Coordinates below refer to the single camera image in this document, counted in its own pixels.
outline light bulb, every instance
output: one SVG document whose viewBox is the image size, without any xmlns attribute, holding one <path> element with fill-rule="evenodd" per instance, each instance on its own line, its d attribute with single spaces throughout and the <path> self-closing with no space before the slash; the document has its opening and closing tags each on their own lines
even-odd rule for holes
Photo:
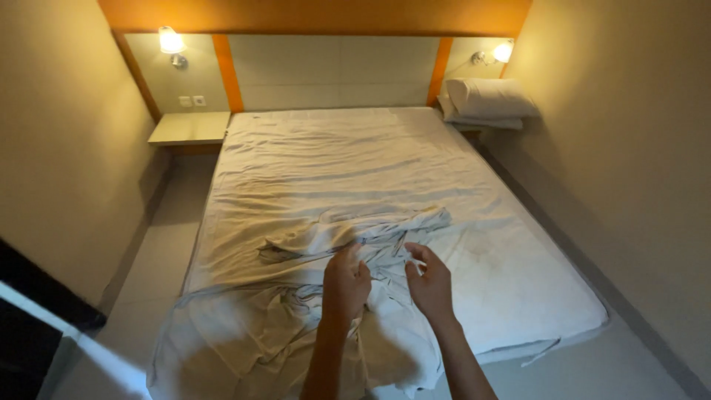
<svg viewBox="0 0 711 400">
<path fill-rule="evenodd" d="M 511 52 L 513 51 L 513 42 L 507 41 L 498 45 L 493 49 L 493 57 L 502 63 L 507 63 L 508 59 L 511 58 Z"/>
<path fill-rule="evenodd" d="M 183 39 L 170 26 L 162 26 L 158 29 L 161 39 L 161 51 L 168 54 L 176 54 L 185 51 L 187 46 Z"/>
</svg>

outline tiled floor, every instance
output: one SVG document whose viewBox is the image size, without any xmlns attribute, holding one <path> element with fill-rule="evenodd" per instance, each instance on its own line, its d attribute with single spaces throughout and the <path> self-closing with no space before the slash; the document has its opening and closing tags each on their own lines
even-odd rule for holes
<svg viewBox="0 0 711 400">
<path fill-rule="evenodd" d="M 161 321 L 183 281 L 201 219 L 215 157 L 183 157 L 146 233 L 106 327 L 82 336 L 53 400 L 147 400 L 145 366 Z M 651 353 L 616 317 L 598 338 L 547 354 L 484 366 L 501 400 L 686 399 Z M 406 399 L 378 388 L 369 399 Z M 450 399 L 443 378 L 418 399 Z"/>
</svg>

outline light switch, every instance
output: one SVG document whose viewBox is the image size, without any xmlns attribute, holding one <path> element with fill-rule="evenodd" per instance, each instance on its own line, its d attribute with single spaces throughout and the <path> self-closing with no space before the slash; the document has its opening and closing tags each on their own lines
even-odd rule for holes
<svg viewBox="0 0 711 400">
<path fill-rule="evenodd" d="M 205 96 L 193 96 L 193 102 L 197 107 L 205 107 L 207 105 Z"/>
<path fill-rule="evenodd" d="M 180 96 L 178 100 L 180 100 L 181 107 L 193 107 L 193 101 L 190 100 L 190 96 Z"/>
</svg>

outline person's right hand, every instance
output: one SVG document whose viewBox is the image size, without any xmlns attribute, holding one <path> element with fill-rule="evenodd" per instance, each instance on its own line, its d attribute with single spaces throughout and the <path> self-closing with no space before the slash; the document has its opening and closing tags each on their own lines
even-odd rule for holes
<svg viewBox="0 0 711 400">
<path fill-rule="evenodd" d="M 447 266 L 427 246 L 408 242 L 405 248 L 415 260 L 424 263 L 405 263 L 407 285 L 417 308 L 433 327 L 456 320 L 451 304 L 451 273 Z"/>
</svg>

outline pillow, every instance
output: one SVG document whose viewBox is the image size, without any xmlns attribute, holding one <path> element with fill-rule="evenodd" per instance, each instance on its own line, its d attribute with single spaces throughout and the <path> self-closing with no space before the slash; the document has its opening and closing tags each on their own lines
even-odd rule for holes
<svg viewBox="0 0 711 400">
<path fill-rule="evenodd" d="M 458 78 L 448 79 L 445 85 L 462 117 L 496 120 L 538 116 L 538 109 L 515 79 Z"/>
<path fill-rule="evenodd" d="M 454 122 L 456 124 L 463 125 L 477 125 L 485 127 L 497 127 L 504 129 L 523 129 L 523 121 L 520 118 L 506 118 L 501 120 L 478 120 L 476 118 L 465 118 L 462 117 L 454 107 L 454 103 L 451 101 L 449 96 L 437 96 L 439 105 L 442 106 L 442 113 L 444 114 L 445 122 Z"/>
</svg>

